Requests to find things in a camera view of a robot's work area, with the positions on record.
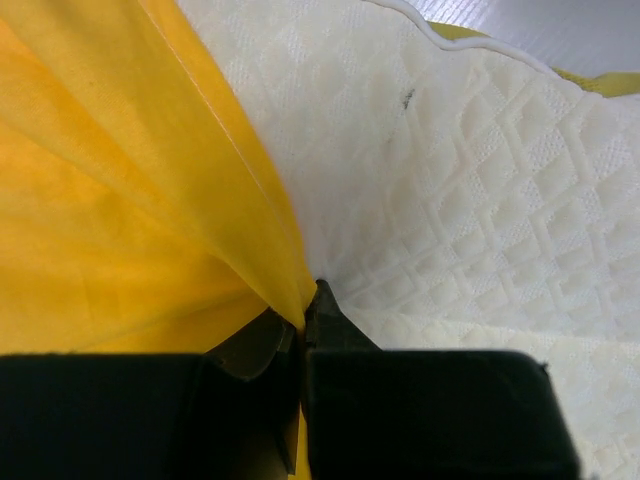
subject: yellow fabric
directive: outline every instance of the yellow fabric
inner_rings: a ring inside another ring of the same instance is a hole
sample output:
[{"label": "yellow fabric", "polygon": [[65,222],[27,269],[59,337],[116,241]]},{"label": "yellow fabric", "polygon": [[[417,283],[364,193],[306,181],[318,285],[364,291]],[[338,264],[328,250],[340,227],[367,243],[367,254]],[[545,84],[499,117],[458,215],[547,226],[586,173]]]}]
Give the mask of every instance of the yellow fabric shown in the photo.
[{"label": "yellow fabric", "polygon": [[0,352],[203,351],[315,285],[177,7],[0,2]]},{"label": "yellow fabric", "polygon": [[[458,38],[486,37],[485,34],[470,28],[429,22],[429,25],[443,38],[456,40]],[[582,77],[565,70],[554,68],[556,73],[565,80],[575,83],[587,92],[596,92],[603,97],[619,97],[640,93],[640,73],[611,72],[597,77]]]}]

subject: quilted pattern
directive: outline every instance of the quilted pattern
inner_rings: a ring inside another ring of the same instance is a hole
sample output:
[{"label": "quilted pattern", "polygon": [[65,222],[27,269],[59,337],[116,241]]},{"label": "quilted pattern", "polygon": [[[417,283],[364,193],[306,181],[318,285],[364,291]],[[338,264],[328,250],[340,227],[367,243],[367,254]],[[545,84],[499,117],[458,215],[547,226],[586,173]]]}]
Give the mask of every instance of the quilted pattern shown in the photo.
[{"label": "quilted pattern", "polygon": [[180,0],[317,277],[385,347],[550,364],[586,471],[640,478],[640,104],[357,0]]}]

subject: gray surface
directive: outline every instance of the gray surface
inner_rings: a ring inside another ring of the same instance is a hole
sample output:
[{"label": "gray surface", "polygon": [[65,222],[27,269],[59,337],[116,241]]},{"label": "gray surface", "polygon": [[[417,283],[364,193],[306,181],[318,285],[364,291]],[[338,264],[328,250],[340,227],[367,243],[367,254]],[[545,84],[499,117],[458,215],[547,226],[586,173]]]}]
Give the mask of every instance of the gray surface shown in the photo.
[{"label": "gray surface", "polygon": [[585,76],[640,71],[639,0],[407,0],[427,20],[473,28]]}]

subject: black plastic part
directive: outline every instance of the black plastic part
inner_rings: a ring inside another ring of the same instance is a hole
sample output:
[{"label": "black plastic part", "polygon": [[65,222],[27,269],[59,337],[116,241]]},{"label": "black plastic part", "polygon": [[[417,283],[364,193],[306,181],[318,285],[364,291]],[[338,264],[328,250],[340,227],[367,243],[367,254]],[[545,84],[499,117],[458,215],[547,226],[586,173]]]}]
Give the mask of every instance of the black plastic part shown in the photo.
[{"label": "black plastic part", "polygon": [[0,357],[0,478],[284,480],[295,339],[267,311],[206,355]]},{"label": "black plastic part", "polygon": [[551,383],[534,360],[367,348],[328,285],[318,287],[306,352],[314,480],[578,478]]},{"label": "black plastic part", "polygon": [[316,350],[380,350],[344,316],[329,284],[318,280],[318,289],[305,313],[305,346]]}]

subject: yellow fabric edge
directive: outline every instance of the yellow fabric edge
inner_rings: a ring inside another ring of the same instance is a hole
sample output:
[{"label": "yellow fabric edge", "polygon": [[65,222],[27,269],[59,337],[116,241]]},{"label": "yellow fabric edge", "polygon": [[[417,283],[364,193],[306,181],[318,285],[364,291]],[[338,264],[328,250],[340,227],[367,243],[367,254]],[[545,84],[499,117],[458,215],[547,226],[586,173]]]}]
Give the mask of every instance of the yellow fabric edge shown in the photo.
[{"label": "yellow fabric edge", "polygon": [[[487,35],[470,28],[428,22],[434,32],[447,40],[459,38],[487,37]],[[640,73],[610,72],[597,77],[583,77],[560,68],[553,70],[565,80],[575,83],[587,92],[599,93],[603,97],[620,97],[640,93]]]}]

